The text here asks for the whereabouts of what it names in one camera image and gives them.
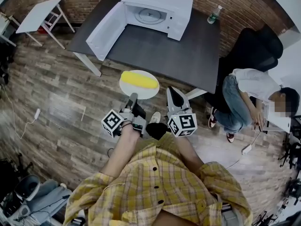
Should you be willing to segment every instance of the hand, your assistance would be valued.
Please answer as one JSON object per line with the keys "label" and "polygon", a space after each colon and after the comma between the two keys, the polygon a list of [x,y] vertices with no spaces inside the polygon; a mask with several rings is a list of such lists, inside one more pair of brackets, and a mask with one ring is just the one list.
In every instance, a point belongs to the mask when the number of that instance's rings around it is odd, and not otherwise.
{"label": "hand", "polygon": [[262,128],[263,128],[263,116],[262,116],[261,110],[254,107],[252,110],[250,110],[250,114],[251,114],[251,117],[253,119],[254,124],[259,125],[261,130],[262,130]]}
{"label": "hand", "polygon": [[121,136],[128,137],[128,139],[133,141],[137,141],[140,137],[140,133],[134,130],[130,121],[125,121],[122,123]]}

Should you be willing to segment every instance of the white plate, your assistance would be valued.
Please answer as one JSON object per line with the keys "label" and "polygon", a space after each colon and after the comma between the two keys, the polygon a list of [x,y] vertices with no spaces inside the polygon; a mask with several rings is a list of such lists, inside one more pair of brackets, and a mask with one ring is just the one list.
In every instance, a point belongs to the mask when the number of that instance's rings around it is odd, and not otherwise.
{"label": "white plate", "polygon": [[129,83],[125,83],[120,79],[119,80],[120,88],[121,88],[122,92],[125,93],[127,96],[131,96],[132,93],[137,93],[138,99],[145,100],[145,99],[154,97],[159,92],[160,85],[155,76],[153,76],[152,74],[150,74],[146,71],[142,71],[142,70],[131,70],[131,72],[142,74],[153,80],[156,80],[158,83],[158,87],[155,89],[142,88],[142,87],[138,87],[135,85],[131,85]]}

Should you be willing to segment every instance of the brick wall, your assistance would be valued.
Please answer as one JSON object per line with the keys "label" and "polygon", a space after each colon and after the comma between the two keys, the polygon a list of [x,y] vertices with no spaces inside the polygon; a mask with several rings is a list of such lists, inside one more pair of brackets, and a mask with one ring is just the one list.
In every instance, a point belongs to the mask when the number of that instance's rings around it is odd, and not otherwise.
{"label": "brick wall", "polygon": [[[30,9],[45,0],[9,0],[4,11],[15,14],[22,21]],[[72,23],[82,23],[100,0],[64,0],[63,10]],[[222,5],[221,15],[221,56],[226,55],[245,27],[260,29],[267,23],[277,34],[291,28],[293,22],[274,0],[194,0],[194,8],[210,14]]]}

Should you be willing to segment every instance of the white microwave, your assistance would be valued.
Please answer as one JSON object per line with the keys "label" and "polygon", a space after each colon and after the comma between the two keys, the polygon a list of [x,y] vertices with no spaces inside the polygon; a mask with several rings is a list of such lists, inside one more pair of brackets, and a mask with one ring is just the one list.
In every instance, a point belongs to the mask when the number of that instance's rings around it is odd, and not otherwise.
{"label": "white microwave", "polygon": [[101,61],[127,24],[167,33],[180,40],[190,19],[193,0],[121,0],[101,20],[86,42]]}

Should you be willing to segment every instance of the white t-shirt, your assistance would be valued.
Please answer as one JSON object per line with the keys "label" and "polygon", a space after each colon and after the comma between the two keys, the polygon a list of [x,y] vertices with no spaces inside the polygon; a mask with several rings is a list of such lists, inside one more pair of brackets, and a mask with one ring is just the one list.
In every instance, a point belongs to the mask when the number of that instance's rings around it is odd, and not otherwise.
{"label": "white t-shirt", "polygon": [[263,102],[269,102],[269,97],[281,87],[267,74],[255,69],[235,69],[238,88]]}

